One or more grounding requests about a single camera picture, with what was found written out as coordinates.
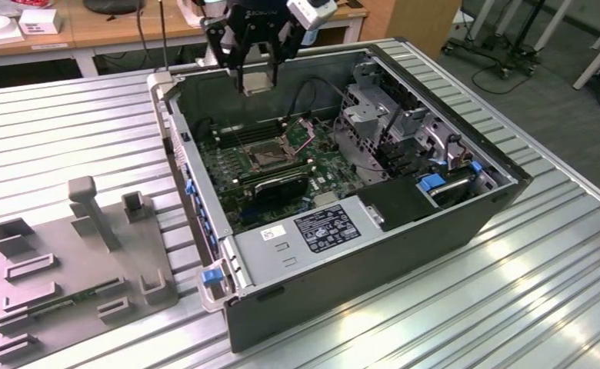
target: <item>wooden desk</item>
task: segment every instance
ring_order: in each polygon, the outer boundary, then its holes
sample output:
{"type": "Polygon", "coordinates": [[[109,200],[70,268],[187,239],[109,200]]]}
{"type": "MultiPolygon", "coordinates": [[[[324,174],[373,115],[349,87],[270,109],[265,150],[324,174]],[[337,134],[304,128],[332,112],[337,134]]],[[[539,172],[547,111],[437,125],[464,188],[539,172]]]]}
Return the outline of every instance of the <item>wooden desk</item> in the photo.
{"type": "Polygon", "coordinates": [[[405,37],[433,59],[440,55],[461,0],[360,0],[370,15],[362,41],[405,37]]]}
{"type": "Polygon", "coordinates": [[[54,8],[61,13],[63,25],[58,35],[25,35],[25,41],[0,45],[0,65],[43,62],[73,58],[74,33],[70,24],[70,0],[58,0],[54,8]]]}
{"type": "MultiPolygon", "coordinates": [[[[83,0],[69,0],[69,2],[74,42],[78,48],[141,42],[135,25],[135,13],[118,15],[113,21],[107,21],[107,15],[97,14],[86,9],[83,0]]],[[[167,0],[163,2],[163,14],[166,16],[167,38],[202,35],[201,28],[190,28],[186,24],[175,1],[167,0]]],[[[162,39],[157,0],[146,1],[141,24],[145,40],[162,39]]]]}
{"type": "MultiPolygon", "coordinates": [[[[45,60],[73,58],[83,77],[98,76],[94,57],[115,52],[142,50],[135,14],[119,15],[109,21],[109,15],[91,12],[83,0],[58,0],[55,7],[63,12],[65,24],[58,35],[26,36],[27,41],[0,45],[0,65],[14,65],[45,60]],[[34,52],[33,47],[58,45],[59,48],[34,52]]],[[[205,43],[208,40],[198,27],[190,27],[175,0],[163,2],[167,46],[205,43]]],[[[345,42],[356,42],[362,30],[365,8],[341,6],[322,28],[346,28],[345,42]]],[[[162,48],[162,29],[158,1],[146,0],[141,17],[147,49],[162,48]]]]}

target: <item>white camera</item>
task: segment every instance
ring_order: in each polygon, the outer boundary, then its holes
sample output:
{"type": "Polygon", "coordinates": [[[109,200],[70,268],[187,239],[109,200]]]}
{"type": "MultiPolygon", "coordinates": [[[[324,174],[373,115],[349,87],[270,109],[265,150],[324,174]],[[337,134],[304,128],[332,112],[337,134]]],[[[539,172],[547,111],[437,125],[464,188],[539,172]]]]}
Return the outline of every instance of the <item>white camera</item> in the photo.
{"type": "Polygon", "coordinates": [[[314,7],[309,0],[289,0],[288,7],[308,31],[321,27],[337,11],[337,3],[333,0],[318,7],[314,7]]]}

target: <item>sticker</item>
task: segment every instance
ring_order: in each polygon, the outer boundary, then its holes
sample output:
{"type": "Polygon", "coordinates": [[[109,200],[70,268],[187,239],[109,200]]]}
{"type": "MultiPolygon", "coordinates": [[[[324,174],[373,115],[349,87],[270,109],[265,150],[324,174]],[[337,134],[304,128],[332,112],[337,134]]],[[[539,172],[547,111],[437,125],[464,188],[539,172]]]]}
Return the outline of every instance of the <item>sticker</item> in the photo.
{"type": "Polygon", "coordinates": [[[296,219],[296,225],[309,248],[316,253],[362,235],[341,205],[296,219]]]}
{"type": "Polygon", "coordinates": [[[69,47],[69,45],[65,43],[65,44],[35,45],[35,46],[31,46],[31,49],[33,50],[49,50],[51,48],[67,48],[67,47],[69,47]]]}
{"type": "Polygon", "coordinates": [[[276,225],[273,228],[265,229],[261,232],[261,237],[264,238],[264,241],[270,241],[274,238],[284,236],[286,233],[284,226],[276,225]]]}

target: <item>green circuit board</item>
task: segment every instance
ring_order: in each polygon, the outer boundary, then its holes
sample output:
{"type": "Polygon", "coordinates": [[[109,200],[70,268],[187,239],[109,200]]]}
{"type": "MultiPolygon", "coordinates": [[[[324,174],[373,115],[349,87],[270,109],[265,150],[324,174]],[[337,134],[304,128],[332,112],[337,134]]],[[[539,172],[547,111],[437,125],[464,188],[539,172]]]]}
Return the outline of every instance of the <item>green circuit board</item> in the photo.
{"type": "Polygon", "coordinates": [[[202,161],[236,233],[316,208],[314,198],[321,194],[332,193],[336,198],[344,198],[365,186],[324,125],[314,125],[312,141],[304,125],[292,124],[281,132],[280,136],[254,142],[237,137],[238,145],[230,148],[221,148],[216,141],[200,145],[202,161]],[[258,186],[281,178],[304,178],[309,184],[301,189],[306,191],[301,195],[294,193],[292,201],[254,206],[258,186]]]}

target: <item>caster wheel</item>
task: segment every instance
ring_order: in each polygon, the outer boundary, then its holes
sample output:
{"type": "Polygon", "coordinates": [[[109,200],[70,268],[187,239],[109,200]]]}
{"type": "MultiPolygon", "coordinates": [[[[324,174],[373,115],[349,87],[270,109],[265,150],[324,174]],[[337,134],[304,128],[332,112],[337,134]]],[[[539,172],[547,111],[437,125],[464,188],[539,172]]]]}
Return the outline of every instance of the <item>caster wheel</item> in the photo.
{"type": "Polygon", "coordinates": [[[446,45],[445,47],[444,47],[444,55],[452,55],[453,54],[453,51],[456,50],[455,48],[453,48],[453,46],[450,46],[450,45],[446,45]]]}
{"type": "Polygon", "coordinates": [[[504,79],[504,80],[509,78],[509,70],[508,70],[508,69],[503,68],[503,69],[500,70],[500,77],[501,77],[501,79],[504,79]]]}

